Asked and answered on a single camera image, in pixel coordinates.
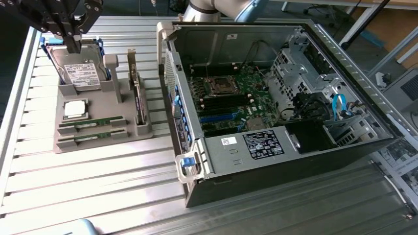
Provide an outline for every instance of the motherboard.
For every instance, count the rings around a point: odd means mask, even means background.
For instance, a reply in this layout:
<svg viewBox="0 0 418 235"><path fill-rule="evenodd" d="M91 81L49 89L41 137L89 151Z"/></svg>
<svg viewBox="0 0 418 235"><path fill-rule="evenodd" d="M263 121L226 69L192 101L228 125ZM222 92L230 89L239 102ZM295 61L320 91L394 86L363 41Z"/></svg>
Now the motherboard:
<svg viewBox="0 0 418 235"><path fill-rule="evenodd" d="M206 137L270 128L279 115L256 67L235 75L189 77L188 86Z"/></svg>

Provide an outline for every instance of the green ram stick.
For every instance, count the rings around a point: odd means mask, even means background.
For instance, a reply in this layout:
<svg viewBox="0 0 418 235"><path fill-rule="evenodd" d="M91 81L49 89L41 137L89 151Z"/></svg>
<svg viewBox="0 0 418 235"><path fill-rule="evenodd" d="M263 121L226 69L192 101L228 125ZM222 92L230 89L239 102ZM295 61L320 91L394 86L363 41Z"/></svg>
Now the green ram stick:
<svg viewBox="0 0 418 235"><path fill-rule="evenodd" d="M124 129L117 129L113 131L107 131L107 132L89 134L89 135L84 135L84 136L61 138L61 139L59 139L59 142L60 141L71 141L71 140L73 140L75 142L83 142L83 141L89 141L89 140L96 140L96 139L104 139L104 138L111 137L113 133L119 133L119 132L124 132L124 131L125 131Z"/></svg>
<svg viewBox="0 0 418 235"><path fill-rule="evenodd" d="M60 124L59 127L75 126L77 129L81 129L85 127L92 127L92 126L104 126L104 125L109 125L111 121L117 120L117 119L123 119L123 116L67 122L67 123Z"/></svg>

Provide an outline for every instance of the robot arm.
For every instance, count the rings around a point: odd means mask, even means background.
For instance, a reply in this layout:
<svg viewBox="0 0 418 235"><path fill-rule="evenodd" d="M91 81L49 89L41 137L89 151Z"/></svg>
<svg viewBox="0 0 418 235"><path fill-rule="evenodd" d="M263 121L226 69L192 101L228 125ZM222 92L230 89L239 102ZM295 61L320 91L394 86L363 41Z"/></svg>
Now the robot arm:
<svg viewBox="0 0 418 235"><path fill-rule="evenodd" d="M255 21L268 0L191 0L183 20L216 22L220 13L231 17L235 22Z"/></svg>
<svg viewBox="0 0 418 235"><path fill-rule="evenodd" d="M0 0L4 9L41 32L51 31L67 45L69 53L80 53L81 34L87 33L103 11L103 0L84 0L85 14L75 19L80 0ZM191 0L184 21L216 22L220 13L235 22L250 22L258 17L268 0Z"/></svg>
<svg viewBox="0 0 418 235"><path fill-rule="evenodd" d="M63 39L69 53L80 53L81 33L87 33L97 20L101 0L84 0L85 14L75 19L80 0L0 0L0 8L41 32L51 31Z"/></svg>

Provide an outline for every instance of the slotted aluminum table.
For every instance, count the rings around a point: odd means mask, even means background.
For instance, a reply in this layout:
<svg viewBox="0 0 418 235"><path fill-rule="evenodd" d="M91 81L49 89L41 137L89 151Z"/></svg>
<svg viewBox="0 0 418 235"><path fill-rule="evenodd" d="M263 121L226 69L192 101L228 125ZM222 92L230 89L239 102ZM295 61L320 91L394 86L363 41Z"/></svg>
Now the slotted aluminum table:
<svg viewBox="0 0 418 235"><path fill-rule="evenodd" d="M417 221L366 159L346 169L184 208L156 71L155 25L175 18L100 17L100 36L127 78L127 49L145 80L153 138L52 152L59 76L29 30L0 131L0 234L61 234L80 218L101 234L409 234Z"/></svg>

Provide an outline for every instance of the warning label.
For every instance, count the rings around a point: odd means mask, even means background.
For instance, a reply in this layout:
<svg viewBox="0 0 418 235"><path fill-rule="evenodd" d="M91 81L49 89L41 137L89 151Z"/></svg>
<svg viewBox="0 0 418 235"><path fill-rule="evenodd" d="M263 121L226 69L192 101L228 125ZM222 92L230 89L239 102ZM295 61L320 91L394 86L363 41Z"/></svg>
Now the warning label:
<svg viewBox="0 0 418 235"><path fill-rule="evenodd" d="M262 131L243 135L252 159L260 159L284 153L274 131Z"/></svg>
<svg viewBox="0 0 418 235"><path fill-rule="evenodd" d="M99 85L99 76L93 64L65 65L64 67L75 87Z"/></svg>

